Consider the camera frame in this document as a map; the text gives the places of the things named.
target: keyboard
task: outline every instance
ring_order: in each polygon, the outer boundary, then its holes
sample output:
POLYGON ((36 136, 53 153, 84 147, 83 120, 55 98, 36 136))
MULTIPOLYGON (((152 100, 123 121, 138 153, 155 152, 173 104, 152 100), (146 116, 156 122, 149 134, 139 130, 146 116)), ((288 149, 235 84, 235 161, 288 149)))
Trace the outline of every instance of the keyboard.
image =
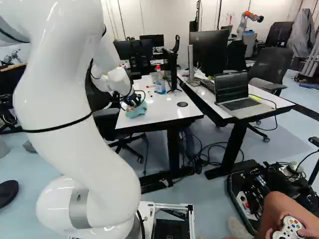
POLYGON ((215 94, 215 83, 212 80, 200 79, 200 82, 206 89, 215 94))
POLYGON ((248 98, 248 99, 242 99, 242 100, 238 100, 238 101, 223 103, 222 105, 224 107, 228 108, 230 111, 235 111, 238 109, 243 109, 246 107, 255 106, 255 105, 259 105, 259 104, 260 104, 259 102, 248 98))

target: plastic bottle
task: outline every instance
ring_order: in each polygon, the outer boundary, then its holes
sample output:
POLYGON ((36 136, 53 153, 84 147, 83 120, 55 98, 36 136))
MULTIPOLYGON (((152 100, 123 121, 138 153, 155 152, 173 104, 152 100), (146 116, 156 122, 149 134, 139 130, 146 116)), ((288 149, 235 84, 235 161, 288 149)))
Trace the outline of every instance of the plastic bottle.
POLYGON ((157 72, 156 81, 155 81, 155 92, 158 94, 165 94, 166 93, 165 81, 163 80, 163 75, 160 70, 159 64, 156 65, 155 70, 157 72))

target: laptop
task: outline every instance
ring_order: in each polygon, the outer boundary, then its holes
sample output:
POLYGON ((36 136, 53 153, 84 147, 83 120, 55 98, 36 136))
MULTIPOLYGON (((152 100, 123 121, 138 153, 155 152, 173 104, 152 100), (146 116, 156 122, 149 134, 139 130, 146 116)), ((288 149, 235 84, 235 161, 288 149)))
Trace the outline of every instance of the laptop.
POLYGON ((238 119, 275 110, 249 97, 247 71, 215 75, 215 95, 216 104, 238 119))

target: light blue floor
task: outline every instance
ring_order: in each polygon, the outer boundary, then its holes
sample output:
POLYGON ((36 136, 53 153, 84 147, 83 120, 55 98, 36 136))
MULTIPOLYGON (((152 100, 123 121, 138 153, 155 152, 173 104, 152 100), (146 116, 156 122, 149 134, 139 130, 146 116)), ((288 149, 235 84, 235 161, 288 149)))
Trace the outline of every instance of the light blue floor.
MULTIPOLYGON (((283 97, 319 112, 319 92, 299 87, 288 72, 284 84, 283 97)), ((311 136, 319 135, 319 122, 299 113, 290 111, 278 116, 279 127, 268 132, 271 141, 264 143, 262 138, 247 131, 242 149, 246 159, 258 162, 268 161, 300 161, 308 153, 317 150, 308 142, 311 136)), ((272 128, 273 119, 262 120, 261 126, 272 128)), ((216 129, 208 118, 196 121, 191 130, 204 145, 218 141, 227 141, 232 125, 216 129)), ((166 139, 163 132, 148 133, 150 151, 148 173, 167 169, 166 139)), ((17 198, 0 211, 1 239, 66 239, 42 226, 35 216, 35 202, 41 190, 60 173, 41 159, 37 154, 28 153, 22 147, 26 141, 23 133, 4 136, 11 152, 0 159, 0 182, 15 179, 20 184, 17 198)), ((134 142, 132 147, 144 153, 146 146, 142 142, 134 142)), ((212 152, 213 160, 221 161, 222 150, 212 152)), ((134 167, 138 175, 142 175, 143 166, 136 162, 130 153, 121 151, 121 156, 134 167)), ((319 155, 313 155, 304 163, 309 176, 319 155)), ((319 183, 314 188, 319 191, 319 183)), ((226 225, 227 217, 237 215, 230 199, 225 193, 225 178, 208 181, 203 175, 184 178, 173 188, 160 190, 142 196, 145 201, 157 203, 192 203, 195 206, 196 238, 206 236, 207 239, 230 236, 226 225)))

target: game controller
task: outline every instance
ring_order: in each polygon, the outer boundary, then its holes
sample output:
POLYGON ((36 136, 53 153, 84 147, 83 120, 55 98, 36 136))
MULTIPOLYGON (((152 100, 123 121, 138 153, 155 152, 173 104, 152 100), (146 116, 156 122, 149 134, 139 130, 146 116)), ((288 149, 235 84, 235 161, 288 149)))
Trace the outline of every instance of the game controller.
POLYGON ((304 225, 296 218, 285 216, 283 218, 283 227, 280 231, 274 232, 273 239, 303 239, 297 234, 297 231, 302 228, 304 228, 304 225))

